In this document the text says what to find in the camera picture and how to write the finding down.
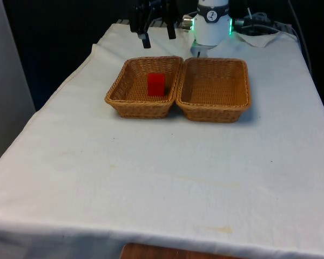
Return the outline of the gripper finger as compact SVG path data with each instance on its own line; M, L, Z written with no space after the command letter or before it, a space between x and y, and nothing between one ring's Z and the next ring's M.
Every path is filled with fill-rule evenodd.
M176 0L161 1L161 15L163 22L167 25L169 39L176 39L175 24L178 22L178 7Z
M154 13L155 7L152 1L138 1L130 11L130 30L137 34L145 49L151 47L148 29L154 18Z

